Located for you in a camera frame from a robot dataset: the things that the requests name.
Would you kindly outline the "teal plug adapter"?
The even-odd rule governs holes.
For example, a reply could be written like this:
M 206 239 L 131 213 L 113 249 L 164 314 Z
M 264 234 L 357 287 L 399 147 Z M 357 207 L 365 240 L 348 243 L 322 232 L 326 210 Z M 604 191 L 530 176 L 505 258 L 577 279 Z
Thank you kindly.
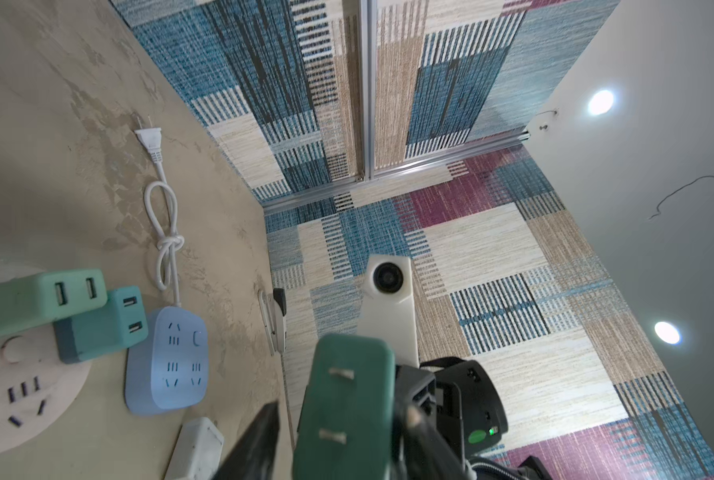
M 53 324 L 58 356 L 74 364 L 128 349 L 148 336 L 148 323 L 140 289 L 126 286 L 107 292 L 98 309 Z

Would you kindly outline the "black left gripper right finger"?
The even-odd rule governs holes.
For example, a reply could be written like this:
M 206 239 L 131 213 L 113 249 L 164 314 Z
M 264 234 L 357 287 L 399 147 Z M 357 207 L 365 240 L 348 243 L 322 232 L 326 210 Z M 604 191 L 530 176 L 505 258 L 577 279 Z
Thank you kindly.
M 463 462 L 413 403 L 394 404 L 392 478 L 468 479 Z

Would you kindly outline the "mint green plug adapter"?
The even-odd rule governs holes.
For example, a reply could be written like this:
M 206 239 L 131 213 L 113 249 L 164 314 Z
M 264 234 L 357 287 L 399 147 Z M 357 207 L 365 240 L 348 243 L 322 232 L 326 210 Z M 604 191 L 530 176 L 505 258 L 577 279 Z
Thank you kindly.
M 42 272 L 0 282 L 0 338 L 103 307 L 99 269 Z

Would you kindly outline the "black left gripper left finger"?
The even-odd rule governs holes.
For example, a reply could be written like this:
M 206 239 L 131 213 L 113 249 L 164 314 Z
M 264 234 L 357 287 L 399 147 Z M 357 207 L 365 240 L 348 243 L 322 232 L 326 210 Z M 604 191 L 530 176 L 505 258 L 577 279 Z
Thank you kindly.
M 212 480 L 271 479 L 279 430 L 279 402 L 269 402 L 254 417 Z

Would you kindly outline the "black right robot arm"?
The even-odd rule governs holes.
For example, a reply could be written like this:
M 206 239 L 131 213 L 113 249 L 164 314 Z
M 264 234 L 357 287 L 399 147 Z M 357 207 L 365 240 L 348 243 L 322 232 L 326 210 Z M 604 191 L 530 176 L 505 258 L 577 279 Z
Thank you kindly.
M 482 453 L 509 431 L 493 381 L 475 360 L 398 366 L 390 479 L 549 479 L 536 456 L 506 466 Z

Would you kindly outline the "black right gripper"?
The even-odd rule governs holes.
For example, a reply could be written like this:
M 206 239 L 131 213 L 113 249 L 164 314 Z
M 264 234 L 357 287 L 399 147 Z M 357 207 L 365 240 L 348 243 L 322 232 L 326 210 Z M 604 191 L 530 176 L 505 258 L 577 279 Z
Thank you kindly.
M 500 395 L 475 360 L 443 357 L 419 368 L 398 365 L 395 398 L 419 407 L 463 466 L 509 431 Z

